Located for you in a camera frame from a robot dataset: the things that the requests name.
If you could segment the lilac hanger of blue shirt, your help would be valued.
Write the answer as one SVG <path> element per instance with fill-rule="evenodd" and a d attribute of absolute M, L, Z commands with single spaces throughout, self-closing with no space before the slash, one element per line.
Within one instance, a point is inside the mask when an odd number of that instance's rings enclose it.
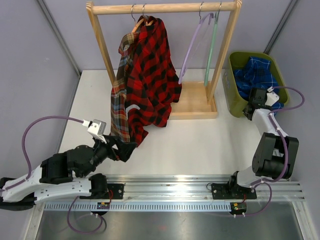
<path fill-rule="evenodd" d="M 203 2 L 200 4 L 200 7 L 199 7 L 199 14 L 201 13 L 201 10 L 202 10 L 202 6 L 203 6 Z M 195 28 L 195 31 L 192 35 L 192 38 L 191 38 L 191 41 L 188 45 L 188 49 L 186 51 L 186 54 L 184 56 L 184 59 L 183 59 L 183 63 L 182 63 L 182 66 L 181 66 L 181 69 L 180 69 L 180 73 L 179 73 L 179 77 L 178 77 L 178 83 L 181 85 L 182 82 L 183 82 L 183 77 L 184 75 L 186 74 L 187 70 L 188 70 L 188 61 L 191 60 L 191 51 L 194 47 L 194 44 L 196 42 L 196 39 L 199 35 L 199 32 L 202 28 L 202 26 L 204 25 L 205 21 L 207 20 L 207 25 L 209 26 L 211 24 L 211 21 L 212 19 L 214 19 L 214 13 L 213 12 L 209 12 L 207 15 L 205 16 L 201 16 L 201 14 L 199 15 L 199 22 L 198 22 L 198 25 L 197 27 Z"/>

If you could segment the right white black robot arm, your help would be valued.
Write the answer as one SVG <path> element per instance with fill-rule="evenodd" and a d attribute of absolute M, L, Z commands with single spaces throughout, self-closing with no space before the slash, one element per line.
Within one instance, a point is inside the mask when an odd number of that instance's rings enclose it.
<path fill-rule="evenodd" d="M 229 199 L 256 199 L 256 187 L 289 179 L 293 173 L 299 141 L 290 137 L 275 118 L 272 105 L 279 100 L 275 88 L 253 88 L 243 114 L 261 134 L 252 164 L 235 172 L 226 184 Z"/>

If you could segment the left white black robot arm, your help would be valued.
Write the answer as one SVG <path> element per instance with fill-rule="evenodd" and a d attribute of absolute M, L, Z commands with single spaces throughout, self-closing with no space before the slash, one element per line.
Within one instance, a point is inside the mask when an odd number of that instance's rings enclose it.
<path fill-rule="evenodd" d="M 0 208 L 8 211 L 24 211 L 34 205 L 79 197 L 88 200 L 121 199 L 115 188 L 108 186 L 107 176 L 96 173 L 106 159 L 127 162 L 136 149 L 135 142 L 123 142 L 116 136 L 95 139 L 93 146 L 79 145 L 74 149 L 56 153 L 44 160 L 31 174 L 14 179 L 0 180 Z"/>

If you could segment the mint green hanger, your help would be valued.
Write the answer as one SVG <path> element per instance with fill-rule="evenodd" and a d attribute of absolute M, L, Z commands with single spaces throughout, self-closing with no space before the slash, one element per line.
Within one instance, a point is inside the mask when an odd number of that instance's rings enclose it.
<path fill-rule="evenodd" d="M 214 14 L 214 25 L 211 35 L 211 43 L 209 47 L 209 53 L 207 58 L 207 64 L 206 64 L 206 70 L 205 70 L 205 76 L 204 76 L 204 86 L 207 87 L 209 83 L 209 73 L 210 73 L 210 67 L 212 63 L 212 57 L 213 57 L 213 51 L 215 48 L 215 42 L 217 37 L 217 30 L 218 30 L 218 22 L 219 22 L 219 15 L 221 12 L 222 2 L 220 2 L 218 11 Z"/>

